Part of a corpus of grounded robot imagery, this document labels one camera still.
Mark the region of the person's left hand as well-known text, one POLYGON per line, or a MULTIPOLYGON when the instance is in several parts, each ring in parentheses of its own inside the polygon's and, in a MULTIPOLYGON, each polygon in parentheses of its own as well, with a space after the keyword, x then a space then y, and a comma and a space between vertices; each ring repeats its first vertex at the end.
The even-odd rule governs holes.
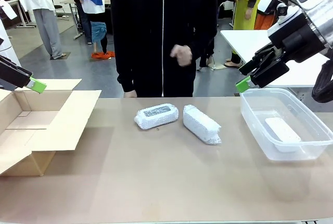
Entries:
POLYGON ((191 64, 192 52, 187 45, 174 45, 171 50, 170 56, 177 59, 177 63, 181 67, 186 67, 191 64))

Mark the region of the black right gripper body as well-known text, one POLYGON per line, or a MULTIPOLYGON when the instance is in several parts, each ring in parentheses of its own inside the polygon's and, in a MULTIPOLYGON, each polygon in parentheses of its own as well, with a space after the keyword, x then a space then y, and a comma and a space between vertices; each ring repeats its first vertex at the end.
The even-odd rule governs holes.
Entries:
POLYGON ((305 61, 326 48, 319 32, 304 13, 296 13, 267 31, 275 56, 282 61, 305 61))

